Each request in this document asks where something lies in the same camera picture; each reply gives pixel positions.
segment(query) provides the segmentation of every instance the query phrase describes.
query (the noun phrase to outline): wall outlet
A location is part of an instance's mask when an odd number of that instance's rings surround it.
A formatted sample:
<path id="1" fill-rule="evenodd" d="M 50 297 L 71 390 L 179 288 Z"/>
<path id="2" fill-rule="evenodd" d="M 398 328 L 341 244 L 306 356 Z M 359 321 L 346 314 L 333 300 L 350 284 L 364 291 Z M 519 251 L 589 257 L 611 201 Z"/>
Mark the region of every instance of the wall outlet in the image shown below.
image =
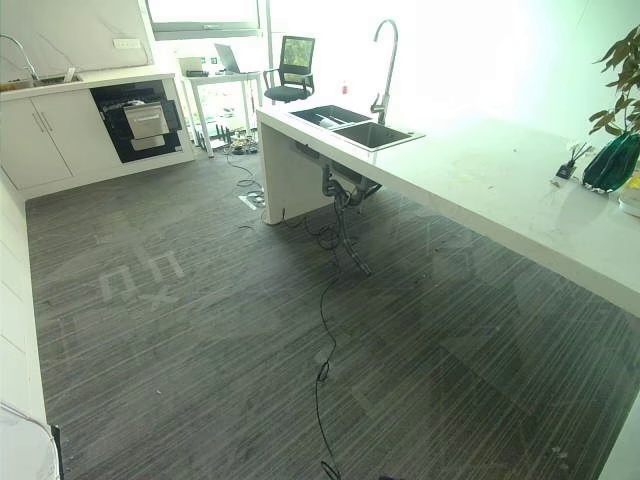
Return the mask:
<path id="1" fill-rule="evenodd" d="M 114 38 L 113 46 L 121 50 L 132 49 L 132 48 L 142 48 L 140 45 L 139 38 Z"/>

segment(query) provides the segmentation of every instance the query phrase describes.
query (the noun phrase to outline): backsplash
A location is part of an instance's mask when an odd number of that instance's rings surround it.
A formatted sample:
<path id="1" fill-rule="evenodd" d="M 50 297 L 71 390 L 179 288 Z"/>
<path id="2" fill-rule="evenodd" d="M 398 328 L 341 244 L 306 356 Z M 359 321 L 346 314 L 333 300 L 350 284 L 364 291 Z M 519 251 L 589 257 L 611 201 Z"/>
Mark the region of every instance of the backsplash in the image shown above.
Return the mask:
<path id="1" fill-rule="evenodd" d="M 39 75 L 153 63 L 138 0 L 3 0 L 2 33 L 15 37 Z M 138 38 L 139 49 L 117 50 L 114 38 Z M 10 41 L 0 44 L 0 80 L 27 78 L 25 61 Z"/>

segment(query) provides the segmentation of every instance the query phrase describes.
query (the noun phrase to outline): potted plant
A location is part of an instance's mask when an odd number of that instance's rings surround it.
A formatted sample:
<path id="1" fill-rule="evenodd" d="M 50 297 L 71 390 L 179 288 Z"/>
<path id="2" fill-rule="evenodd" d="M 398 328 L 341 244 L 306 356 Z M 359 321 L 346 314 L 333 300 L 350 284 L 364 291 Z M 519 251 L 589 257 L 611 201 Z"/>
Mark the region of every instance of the potted plant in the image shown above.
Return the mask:
<path id="1" fill-rule="evenodd" d="M 606 62 L 603 72 L 609 69 L 617 72 L 618 79 L 607 87 L 615 87 L 620 96 L 612 109 L 601 110 L 589 118 L 594 122 L 589 134 L 604 128 L 616 138 L 587 166 L 582 184 L 607 193 L 624 185 L 640 156 L 640 25 L 614 43 L 600 62 Z"/>

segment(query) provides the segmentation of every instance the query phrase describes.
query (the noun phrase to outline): cabinet door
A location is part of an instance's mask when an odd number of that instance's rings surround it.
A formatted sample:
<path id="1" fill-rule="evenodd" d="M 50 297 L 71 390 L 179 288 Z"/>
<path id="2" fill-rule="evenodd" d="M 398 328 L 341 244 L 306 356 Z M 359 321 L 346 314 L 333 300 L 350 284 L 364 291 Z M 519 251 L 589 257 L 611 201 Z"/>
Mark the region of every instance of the cabinet door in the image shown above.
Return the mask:
<path id="1" fill-rule="evenodd" d="M 0 103 L 0 159 L 17 188 L 71 176 L 29 99 Z"/>
<path id="2" fill-rule="evenodd" d="M 74 175 L 122 165 L 89 90 L 41 95 L 32 102 Z"/>

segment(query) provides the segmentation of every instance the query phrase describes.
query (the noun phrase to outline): white quartz countertop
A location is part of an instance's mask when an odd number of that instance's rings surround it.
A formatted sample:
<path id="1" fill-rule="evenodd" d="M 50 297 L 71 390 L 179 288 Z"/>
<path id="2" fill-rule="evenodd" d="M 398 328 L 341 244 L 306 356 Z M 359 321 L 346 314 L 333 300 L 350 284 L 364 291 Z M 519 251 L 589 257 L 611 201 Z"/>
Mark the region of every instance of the white quartz countertop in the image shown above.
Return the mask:
<path id="1" fill-rule="evenodd" d="M 464 115 L 370 153 L 288 113 L 313 106 L 265 106 L 259 120 L 640 316 L 640 218 L 619 209 L 617 194 L 550 183 L 569 160 L 567 139 Z"/>
<path id="2" fill-rule="evenodd" d="M 2 92 L 0 93 L 0 101 L 48 95 L 51 93 L 69 92 L 84 88 L 118 85 L 142 80 L 161 80 L 163 78 L 172 78 L 174 73 L 155 65 L 147 65 L 142 67 L 78 72 L 76 75 L 79 80 L 74 82 Z"/>

